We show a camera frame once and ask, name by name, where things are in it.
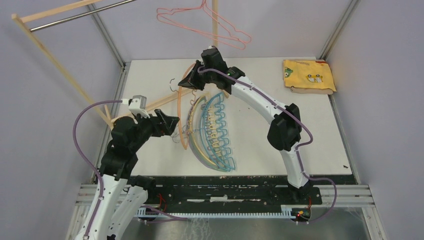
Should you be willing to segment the pink wire hanger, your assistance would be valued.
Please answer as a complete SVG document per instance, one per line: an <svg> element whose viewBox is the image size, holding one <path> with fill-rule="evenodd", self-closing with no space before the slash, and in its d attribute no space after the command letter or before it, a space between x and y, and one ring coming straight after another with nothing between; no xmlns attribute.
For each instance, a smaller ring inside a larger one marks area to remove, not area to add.
<svg viewBox="0 0 424 240"><path fill-rule="evenodd" d="M244 50L252 37L219 13L218 0L200 0L193 6L158 7L156 19L163 24L189 31L211 40L211 44Z"/></svg>

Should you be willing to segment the yellow printed folded cloth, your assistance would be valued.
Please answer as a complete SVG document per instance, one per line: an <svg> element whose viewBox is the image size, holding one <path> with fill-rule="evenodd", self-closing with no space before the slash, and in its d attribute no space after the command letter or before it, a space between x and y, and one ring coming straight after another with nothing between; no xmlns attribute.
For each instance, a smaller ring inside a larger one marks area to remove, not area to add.
<svg viewBox="0 0 424 240"><path fill-rule="evenodd" d="M337 91L329 64L322 59L283 61L284 86L297 94L332 95Z"/></svg>

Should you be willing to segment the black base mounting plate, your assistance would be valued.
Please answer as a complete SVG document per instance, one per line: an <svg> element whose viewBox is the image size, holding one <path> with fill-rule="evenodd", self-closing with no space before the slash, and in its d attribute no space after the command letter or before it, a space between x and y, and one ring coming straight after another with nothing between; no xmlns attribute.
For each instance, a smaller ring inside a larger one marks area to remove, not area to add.
<svg viewBox="0 0 424 240"><path fill-rule="evenodd" d="M278 213L283 206L322 205L318 187L289 186L286 176L154 176L146 205L166 213Z"/></svg>

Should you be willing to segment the metal hanging rod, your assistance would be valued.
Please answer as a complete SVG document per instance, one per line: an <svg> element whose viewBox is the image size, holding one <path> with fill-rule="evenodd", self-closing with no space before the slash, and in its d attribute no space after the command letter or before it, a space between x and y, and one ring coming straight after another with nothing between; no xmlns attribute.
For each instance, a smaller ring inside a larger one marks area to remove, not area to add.
<svg viewBox="0 0 424 240"><path fill-rule="evenodd" d="M84 13L80 13L80 14L73 15L73 16L70 16L70 17L67 17L67 18L63 18L63 19L60 19L60 20L57 20L57 21L54 21L54 22L50 22L50 23L40 25L40 26L37 26L37 27L34 27L34 28L30 28L29 31L31 33L37 32L37 31L44 30L44 29L47 29L47 28L50 28L50 27L53 27L53 26L57 26L57 25L61 25L63 23L73 21L73 20L76 20L76 19L80 19L80 18L83 18L83 17L86 17L86 16L95 15L97 13L100 13L100 12L103 12L103 11L106 11L106 10L109 10L109 9L113 9L113 8L116 8L116 7L119 7L119 6L123 6L123 5L129 4L129 3L135 2L135 1L136 0L123 0L123 1L113 3L113 4L110 4L110 5L106 5L106 6L103 6L103 7L100 7L100 8L95 8L93 10L90 10L90 11L87 11L87 12L84 12Z"/></svg>

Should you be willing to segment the teal plastic hanger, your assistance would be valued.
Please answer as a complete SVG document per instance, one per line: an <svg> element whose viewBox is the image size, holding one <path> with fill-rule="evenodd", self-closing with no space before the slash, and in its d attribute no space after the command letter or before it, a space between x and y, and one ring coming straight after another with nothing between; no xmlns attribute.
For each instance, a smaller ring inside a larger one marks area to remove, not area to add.
<svg viewBox="0 0 424 240"><path fill-rule="evenodd" d="M198 122L192 135L192 146L199 149L199 160L208 168L231 172L237 166L230 147L229 131L223 93L204 94L192 108L198 113Z"/></svg>

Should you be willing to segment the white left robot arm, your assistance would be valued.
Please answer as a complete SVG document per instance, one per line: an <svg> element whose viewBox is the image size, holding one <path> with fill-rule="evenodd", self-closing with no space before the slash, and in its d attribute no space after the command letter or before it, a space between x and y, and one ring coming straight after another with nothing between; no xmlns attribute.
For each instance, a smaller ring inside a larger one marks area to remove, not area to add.
<svg viewBox="0 0 424 240"><path fill-rule="evenodd" d="M147 118L118 118L111 131L112 139L101 159L98 183L77 240L120 240L137 210L157 198L155 180L131 173L138 161L137 151L151 137L170 136L180 118L160 109Z"/></svg>

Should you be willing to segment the blue wavy plastic hanger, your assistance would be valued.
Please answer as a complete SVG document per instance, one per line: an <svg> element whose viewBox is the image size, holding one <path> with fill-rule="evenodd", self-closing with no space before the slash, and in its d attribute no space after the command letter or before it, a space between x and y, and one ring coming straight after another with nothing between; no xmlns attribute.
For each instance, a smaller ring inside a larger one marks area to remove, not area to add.
<svg viewBox="0 0 424 240"><path fill-rule="evenodd" d="M237 165L229 138L225 99L224 93L220 92L207 100L201 107L198 128L201 145L217 164L219 171L232 172L237 169Z"/></svg>

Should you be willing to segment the purple plastic hanger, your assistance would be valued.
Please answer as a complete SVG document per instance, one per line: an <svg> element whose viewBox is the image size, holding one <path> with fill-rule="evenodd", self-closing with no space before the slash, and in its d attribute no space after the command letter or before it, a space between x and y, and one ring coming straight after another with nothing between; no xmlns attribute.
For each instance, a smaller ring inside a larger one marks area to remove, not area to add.
<svg viewBox="0 0 424 240"><path fill-rule="evenodd" d="M205 147L199 147L196 134L200 134L200 128L195 129L194 128L194 119L195 119L195 112L200 105L201 102L207 102L207 95L204 94L193 101L191 104L191 107L188 111L187 118L186 118L186 125L185 128L179 131L179 136L182 137L183 134L185 135L185 138L187 139L187 143L184 143L184 137L183 140L180 140L181 144L185 149L190 147L192 153L194 156L207 168L212 170L218 170L217 164L210 159L210 157L206 154L206 148Z"/></svg>

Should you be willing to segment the yellow plastic hanger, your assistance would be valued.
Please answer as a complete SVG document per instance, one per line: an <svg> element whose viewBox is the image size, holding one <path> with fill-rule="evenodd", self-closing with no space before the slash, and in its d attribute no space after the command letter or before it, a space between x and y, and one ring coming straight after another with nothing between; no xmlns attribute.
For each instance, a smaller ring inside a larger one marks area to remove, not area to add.
<svg viewBox="0 0 424 240"><path fill-rule="evenodd" d="M206 154L202 151L202 149L198 146L198 142L195 139L195 128L194 128L194 120L195 120L195 112L200 102L206 102L207 97L210 94L203 94L196 100L192 102L192 105L188 111L186 118L186 136L188 140L188 146L190 147L194 156L199 160L201 164L203 164L208 169L219 171L219 167L216 163L214 163Z"/></svg>

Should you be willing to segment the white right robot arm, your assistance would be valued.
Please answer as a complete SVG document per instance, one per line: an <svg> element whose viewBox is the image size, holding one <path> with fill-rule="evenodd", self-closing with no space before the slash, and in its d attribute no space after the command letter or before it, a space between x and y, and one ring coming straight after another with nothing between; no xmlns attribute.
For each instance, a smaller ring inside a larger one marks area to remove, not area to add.
<svg viewBox="0 0 424 240"><path fill-rule="evenodd" d="M301 122L299 107L294 103L283 104L262 91L238 67L228 66L215 46L205 49L200 56L201 60L195 61L178 86L202 91L207 84L214 84L256 110L269 124L269 144L282 156L289 199L302 204L309 198L313 184L300 158L301 132L306 127Z"/></svg>

